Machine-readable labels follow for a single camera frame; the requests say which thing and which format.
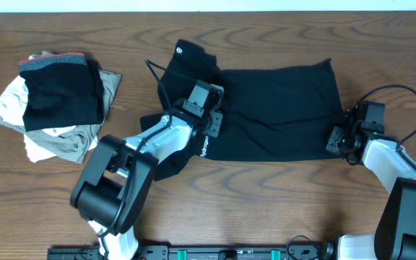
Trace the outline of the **black t-shirt with logo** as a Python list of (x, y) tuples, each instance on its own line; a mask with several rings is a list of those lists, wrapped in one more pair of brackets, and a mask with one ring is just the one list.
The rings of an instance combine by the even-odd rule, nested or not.
[(329, 132), (344, 119), (330, 60), (282, 69), (221, 70), (215, 56), (178, 40), (161, 81), (161, 103), (187, 98), (196, 80), (224, 88), (218, 137), (201, 135), (157, 167), (154, 180), (179, 174), (194, 155), (210, 160), (291, 162), (332, 159)]

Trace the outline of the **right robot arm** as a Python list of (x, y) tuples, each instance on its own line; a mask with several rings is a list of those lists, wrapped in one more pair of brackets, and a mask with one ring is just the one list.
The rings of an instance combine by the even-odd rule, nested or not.
[(326, 243), (320, 259), (416, 259), (416, 162), (381, 122), (351, 120), (335, 126), (326, 150), (369, 169), (389, 194), (374, 233), (342, 235)]

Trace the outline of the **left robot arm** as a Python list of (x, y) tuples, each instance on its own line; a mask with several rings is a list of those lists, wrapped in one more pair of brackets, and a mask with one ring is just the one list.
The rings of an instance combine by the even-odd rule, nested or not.
[(139, 244), (136, 222), (159, 163), (186, 148), (198, 134), (217, 137), (224, 90), (198, 81), (188, 98), (148, 130), (118, 139), (110, 134), (95, 150), (70, 197), (70, 204), (98, 236), (94, 249), (79, 249), (75, 259), (132, 259)]

